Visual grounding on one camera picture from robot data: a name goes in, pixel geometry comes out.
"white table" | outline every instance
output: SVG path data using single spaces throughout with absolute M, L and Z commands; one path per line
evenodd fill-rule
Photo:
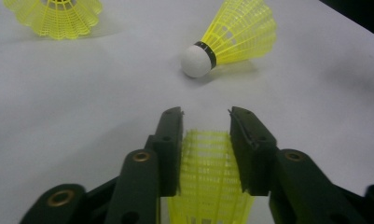
M 178 105 L 185 130 L 227 131 L 228 109 L 252 110 L 280 148 L 364 194 L 374 184 L 374 35 L 318 0 L 268 0 L 273 51 L 188 78 L 178 55 L 220 4 L 105 0 L 92 37 L 54 41 L 0 2 L 0 224 L 18 223 L 56 185 L 90 190 L 118 175 Z M 266 199 L 250 222 L 272 222 Z

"white surface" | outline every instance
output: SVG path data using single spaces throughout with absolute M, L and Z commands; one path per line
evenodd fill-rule
M 52 41 L 0 2 L 0 224 L 56 185 L 90 190 L 117 175 L 178 105 L 185 130 L 228 130 L 227 109 L 250 109 L 335 184 L 374 184 L 374 35 L 318 0 L 268 0 L 272 52 L 188 78 L 179 53 L 220 4 L 106 0 L 94 37 Z M 255 206 L 251 223 L 270 223 L 265 200 Z
M 206 51 L 196 45 L 189 46 L 180 56 L 181 68 L 189 77 L 203 77 L 211 70 Z

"black band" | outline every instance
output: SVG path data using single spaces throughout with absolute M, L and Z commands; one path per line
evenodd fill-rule
M 207 55 L 210 58 L 210 62 L 212 64 L 212 69 L 213 69 L 216 66 L 216 57 L 215 57 L 215 54 L 214 54 L 213 50 L 210 49 L 210 47 L 208 45 L 206 45 L 205 43 L 203 43 L 201 41 L 196 42 L 195 45 L 204 49 L 204 51 L 206 51 Z

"shuttlecock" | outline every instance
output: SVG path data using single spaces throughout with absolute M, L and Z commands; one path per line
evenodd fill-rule
M 201 41 L 181 55 L 190 77 L 202 77 L 217 64 L 263 56 L 276 39 L 276 23 L 263 0 L 225 0 Z
M 40 36 L 75 39 L 88 35 L 99 21 L 98 0 L 4 0 L 21 24 Z
M 188 131 L 183 140 L 180 190 L 168 199 L 173 224 L 243 224 L 254 197 L 242 192 L 226 132 Z

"white rubber tip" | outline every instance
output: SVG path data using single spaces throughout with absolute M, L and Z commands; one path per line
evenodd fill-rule
M 189 77 L 203 77 L 211 70 L 211 61 L 204 49 L 192 45 L 181 55 L 181 67 Z

